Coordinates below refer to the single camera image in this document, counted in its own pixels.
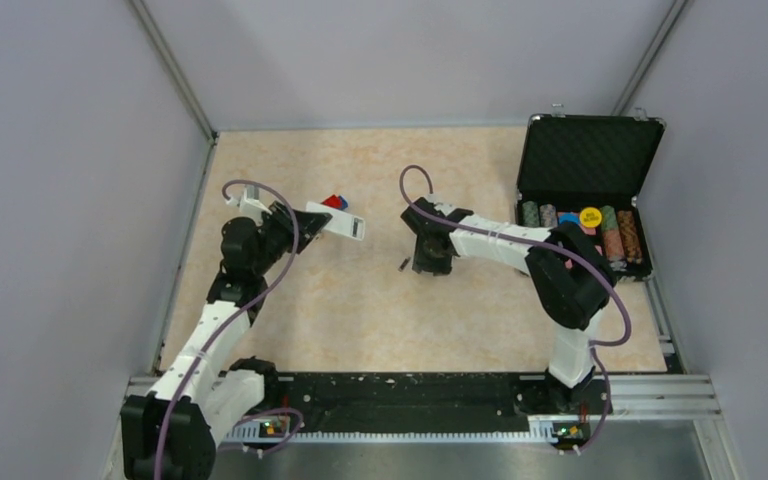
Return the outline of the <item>black battery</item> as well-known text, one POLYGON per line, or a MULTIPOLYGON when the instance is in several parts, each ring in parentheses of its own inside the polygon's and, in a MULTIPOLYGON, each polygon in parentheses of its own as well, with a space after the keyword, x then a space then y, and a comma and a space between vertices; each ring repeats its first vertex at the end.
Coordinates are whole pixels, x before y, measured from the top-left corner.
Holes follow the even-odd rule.
POLYGON ((410 262, 411 262, 411 258, 410 257, 405 258, 401 262, 400 266, 398 267, 398 271, 400 271, 400 272, 404 271, 406 269, 406 267, 409 265, 410 262))

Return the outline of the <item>white remote control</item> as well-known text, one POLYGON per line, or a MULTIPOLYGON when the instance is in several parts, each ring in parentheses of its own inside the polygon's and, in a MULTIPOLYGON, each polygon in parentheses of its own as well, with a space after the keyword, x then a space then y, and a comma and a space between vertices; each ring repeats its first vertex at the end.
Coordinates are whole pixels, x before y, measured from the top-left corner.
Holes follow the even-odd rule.
POLYGON ((305 211, 329 215, 330 219, 324 227, 326 232, 356 241, 363 241, 365 238, 366 222, 362 217, 312 201, 306 203, 305 211))

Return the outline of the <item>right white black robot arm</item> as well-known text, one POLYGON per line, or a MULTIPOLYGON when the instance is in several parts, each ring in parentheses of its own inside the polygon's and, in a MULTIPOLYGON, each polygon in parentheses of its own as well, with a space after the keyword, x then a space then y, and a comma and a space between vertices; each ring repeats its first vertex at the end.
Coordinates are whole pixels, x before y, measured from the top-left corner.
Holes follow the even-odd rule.
POLYGON ((591 354, 600 320, 616 284, 607 259, 579 227, 524 227, 421 197, 401 214, 415 235, 412 268, 445 276, 457 258, 478 258, 529 277, 555 324, 546 373, 546 397, 572 412, 587 397, 596 363, 591 354))

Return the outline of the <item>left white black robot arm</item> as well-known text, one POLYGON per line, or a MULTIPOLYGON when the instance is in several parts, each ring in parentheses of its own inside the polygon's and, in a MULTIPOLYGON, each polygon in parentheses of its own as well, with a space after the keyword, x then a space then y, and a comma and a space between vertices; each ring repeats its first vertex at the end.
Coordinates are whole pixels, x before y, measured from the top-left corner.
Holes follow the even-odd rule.
POLYGON ((120 421, 127 479, 206 479, 222 441, 243 416, 279 404, 281 388, 266 377, 271 363, 223 368, 263 307, 269 270, 301 253, 334 216, 279 202, 255 212, 222 226, 219 270, 192 334, 147 393, 125 399, 120 421))

